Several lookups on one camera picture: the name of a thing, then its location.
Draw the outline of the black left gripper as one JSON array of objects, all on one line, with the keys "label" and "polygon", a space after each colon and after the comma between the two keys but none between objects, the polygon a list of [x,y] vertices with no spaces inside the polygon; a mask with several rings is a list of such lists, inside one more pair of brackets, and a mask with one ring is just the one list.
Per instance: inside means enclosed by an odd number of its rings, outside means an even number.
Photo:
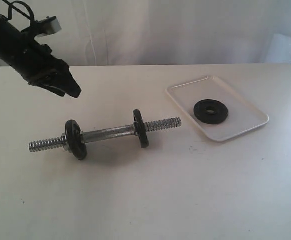
[{"label": "black left gripper", "polygon": [[38,84],[60,97],[69,95],[77,99],[82,89],[70,72],[69,66],[52,55],[53,50],[47,44],[34,39],[20,40],[20,75],[31,84]]}]

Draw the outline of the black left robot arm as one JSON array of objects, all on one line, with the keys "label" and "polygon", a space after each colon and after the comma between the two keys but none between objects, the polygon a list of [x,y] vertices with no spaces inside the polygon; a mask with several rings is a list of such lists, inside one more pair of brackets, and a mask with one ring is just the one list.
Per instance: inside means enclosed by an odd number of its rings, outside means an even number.
[{"label": "black left robot arm", "polygon": [[31,7],[22,0],[5,1],[8,15],[0,13],[0,59],[33,87],[60,97],[78,98],[82,89],[71,74],[70,66],[52,54],[37,37],[58,33],[62,28],[56,16],[36,20]]}]

